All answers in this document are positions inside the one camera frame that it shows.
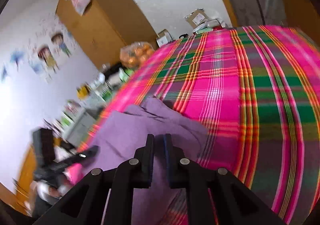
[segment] cartoon character sticker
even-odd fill
[[[50,52],[49,46],[44,45],[42,46],[42,48],[40,48],[40,50],[38,51],[38,58],[44,61],[47,64],[48,68],[52,68],[55,73],[56,73],[55,68],[59,70],[57,62],[55,61],[55,59],[53,58]]]
[[[20,61],[22,61],[24,55],[25,55],[25,53],[23,51],[20,51],[20,50],[17,50],[17,49],[14,52],[11,53],[10,63],[16,64],[17,65],[17,70],[19,70],[19,63],[20,63]]]
[[[52,38],[51,41],[53,44],[58,45],[59,49],[65,53],[68,57],[71,56],[70,50],[67,48],[67,45],[63,41],[63,34],[61,32],[56,32]]]
[[[5,65],[3,65],[2,73],[1,73],[1,82],[4,82],[8,76],[8,71]]]

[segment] black device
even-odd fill
[[[163,141],[169,186],[185,188],[189,225],[215,225],[212,204],[219,225],[285,224],[227,169],[209,170],[185,158],[183,150],[173,146],[170,134]],[[154,136],[148,135],[134,158],[112,170],[93,169],[34,225],[130,225],[133,189],[151,186],[153,157]],[[318,202],[303,225],[319,224],[319,220]]]
[[[45,180],[50,186],[59,188],[60,182],[58,179],[59,174],[64,172],[64,170],[75,164],[81,163],[85,160],[88,160],[94,157],[99,151],[99,147],[94,145],[89,149],[84,150],[83,152],[72,155],[60,162],[52,162],[51,164],[43,167],[37,167],[33,172],[33,179],[35,181]]]
[[[75,146],[73,144],[68,143],[63,139],[61,139],[60,147],[66,150],[67,152],[70,152],[72,149],[75,149]]]
[[[40,128],[32,133],[32,140],[37,167],[52,164],[56,158],[53,147],[52,130]]]

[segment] paper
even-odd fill
[[[205,17],[201,13],[199,13],[192,21],[195,25],[198,26],[203,19],[205,19]]]

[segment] poster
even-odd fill
[[[11,60],[18,67],[19,59],[26,56],[34,73],[50,82],[63,64],[75,54],[79,45],[59,18],[50,13],[39,21],[26,47],[26,54],[17,53],[18,58],[13,56]]]

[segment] cardboard box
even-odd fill
[[[195,10],[190,15],[185,17],[186,21],[192,26],[192,28],[196,28],[199,26],[205,19],[209,19],[208,16],[202,10]]]
[[[166,29],[164,29],[163,31],[159,32],[157,35],[159,37],[157,39],[157,43],[158,43],[159,47],[161,47],[162,45],[168,44],[169,42],[173,41],[170,33]]]

